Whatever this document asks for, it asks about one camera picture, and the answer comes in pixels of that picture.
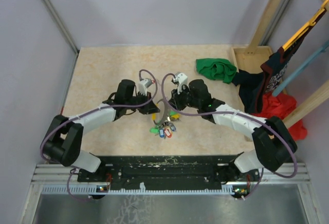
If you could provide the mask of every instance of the wooden table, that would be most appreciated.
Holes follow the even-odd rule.
[[[117,90],[122,79],[138,80],[138,71],[145,68],[158,80],[168,72],[184,72],[189,81],[203,79],[213,97],[238,107],[233,84],[211,81],[195,70],[201,58],[229,59],[231,45],[124,46],[82,48],[68,92],[63,114],[71,116],[97,107]],[[175,88],[166,81],[165,91]],[[154,93],[155,86],[149,88]],[[160,92],[155,102],[162,98]],[[186,108],[186,112],[196,110]],[[175,122],[177,132],[170,139],[161,139],[149,132],[150,115],[139,112],[103,125],[83,137],[82,149],[95,155],[224,155],[253,148],[244,136],[201,117],[182,117]]]

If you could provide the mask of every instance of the gray floor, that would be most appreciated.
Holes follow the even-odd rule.
[[[34,224],[303,224],[296,185],[261,185],[246,201],[231,196],[106,196],[83,203],[68,195],[42,195]]]

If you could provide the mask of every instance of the wall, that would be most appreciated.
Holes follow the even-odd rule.
[[[321,0],[292,0],[269,44],[273,50],[284,44],[320,8]],[[292,58],[286,76],[293,72],[313,51],[329,40],[329,14],[313,28]],[[302,103],[321,84],[329,79],[329,50],[303,71],[287,88],[298,103]],[[329,223],[329,100],[303,120],[308,136],[298,142],[298,155],[306,162],[313,185]]]
[[[51,0],[78,47],[248,43],[268,0]]]
[[[0,0],[0,223],[17,223],[75,60],[41,0]]]

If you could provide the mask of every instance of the yellow hanger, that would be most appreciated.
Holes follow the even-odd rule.
[[[329,0],[325,0],[324,3],[322,3],[321,8],[314,14],[314,16],[300,28],[282,47],[284,51],[286,51],[292,44],[294,44],[295,41],[297,41],[305,32],[308,30],[310,26],[315,26],[316,19],[325,11],[325,5],[329,2]]]

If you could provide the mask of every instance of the black cloth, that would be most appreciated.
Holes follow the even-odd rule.
[[[323,12],[316,22],[325,14]],[[239,96],[245,106],[245,112],[249,114],[260,113],[263,108],[263,94],[272,92],[279,85],[279,81],[284,75],[287,64],[291,57],[296,53],[304,38],[313,28],[308,30],[297,39],[289,48],[284,51],[280,47],[277,52],[273,53],[266,62],[261,65],[263,72],[251,74],[240,70],[232,80],[232,83],[237,86],[240,84]]]

